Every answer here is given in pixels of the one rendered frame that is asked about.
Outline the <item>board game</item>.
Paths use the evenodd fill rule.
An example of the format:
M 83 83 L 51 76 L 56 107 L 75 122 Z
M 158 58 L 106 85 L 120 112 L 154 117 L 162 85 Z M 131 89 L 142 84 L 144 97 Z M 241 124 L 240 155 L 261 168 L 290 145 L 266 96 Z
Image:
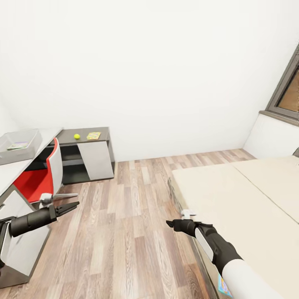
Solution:
M 15 150 L 15 149 L 21 149 L 21 148 L 26 148 L 30 142 L 16 142 L 10 147 L 7 148 L 7 150 Z
M 224 280 L 222 279 L 221 275 L 219 274 L 219 271 L 218 271 L 218 291 L 233 299 L 232 294 L 228 290 L 228 287 L 225 284 Z

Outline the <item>toy box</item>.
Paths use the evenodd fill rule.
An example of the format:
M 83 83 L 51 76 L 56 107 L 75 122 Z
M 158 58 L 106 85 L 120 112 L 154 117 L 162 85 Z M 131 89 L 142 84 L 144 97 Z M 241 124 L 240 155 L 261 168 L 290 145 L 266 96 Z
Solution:
M 30 142 L 28 147 L 7 150 L 16 142 Z M 34 158 L 42 142 L 39 128 L 5 133 L 0 137 L 0 165 Z

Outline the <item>jigsaw puzzle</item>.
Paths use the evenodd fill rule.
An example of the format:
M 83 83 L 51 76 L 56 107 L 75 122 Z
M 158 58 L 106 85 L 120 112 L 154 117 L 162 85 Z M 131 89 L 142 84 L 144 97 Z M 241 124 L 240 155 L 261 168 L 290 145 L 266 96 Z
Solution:
M 98 139 L 99 135 L 101 133 L 100 132 L 91 132 L 89 133 L 89 135 L 87 136 L 88 140 L 92 140 L 92 139 Z

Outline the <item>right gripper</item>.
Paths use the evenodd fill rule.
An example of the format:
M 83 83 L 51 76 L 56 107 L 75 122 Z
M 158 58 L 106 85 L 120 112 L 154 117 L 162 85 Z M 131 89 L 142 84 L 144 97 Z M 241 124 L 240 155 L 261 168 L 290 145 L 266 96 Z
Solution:
M 192 219 L 191 220 L 173 220 L 173 221 L 166 221 L 167 225 L 169 227 L 173 227 L 174 228 L 174 231 L 176 232 L 179 232 L 179 231 L 182 231 L 188 235 L 189 234 L 189 231 L 188 231 L 188 226 L 189 226 L 189 223 L 191 222 L 194 222 Z

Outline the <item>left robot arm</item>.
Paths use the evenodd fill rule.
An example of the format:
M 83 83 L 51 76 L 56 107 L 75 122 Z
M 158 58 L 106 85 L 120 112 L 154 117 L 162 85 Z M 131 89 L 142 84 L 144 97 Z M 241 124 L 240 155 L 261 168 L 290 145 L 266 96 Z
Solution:
M 42 194 L 39 199 L 39 210 L 18 218 L 12 216 L 0 220 L 0 269 L 5 265 L 12 236 L 15 238 L 21 234 L 58 221 L 59 216 L 76 209 L 77 205 L 80 204 L 77 201 L 59 205 L 55 208 L 54 204 L 52 204 L 53 196 L 48 193 Z

